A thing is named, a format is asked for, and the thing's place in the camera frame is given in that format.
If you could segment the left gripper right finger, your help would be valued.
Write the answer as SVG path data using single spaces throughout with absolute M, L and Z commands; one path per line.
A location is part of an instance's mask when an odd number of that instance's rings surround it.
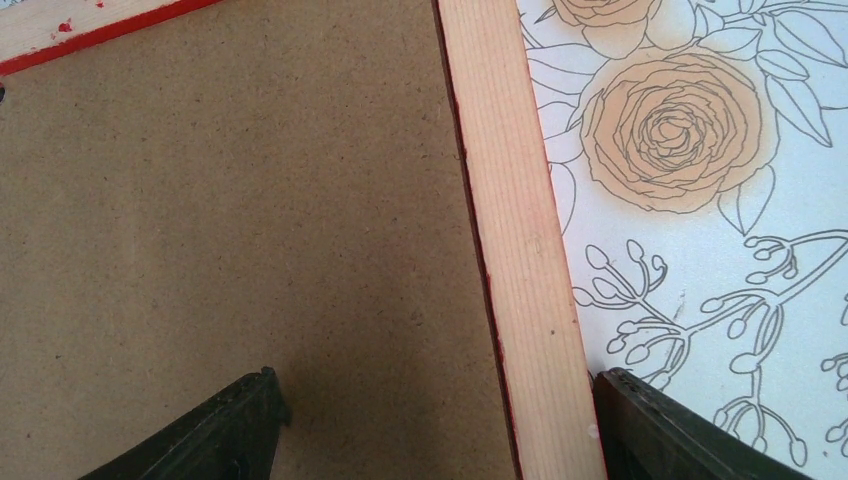
M 592 395 L 609 479 L 807 477 L 622 368 L 598 373 L 592 380 Z

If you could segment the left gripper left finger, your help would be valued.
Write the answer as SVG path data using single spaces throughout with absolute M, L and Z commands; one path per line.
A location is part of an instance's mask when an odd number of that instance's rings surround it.
M 268 479 L 291 422 L 270 367 L 248 373 L 85 479 Z

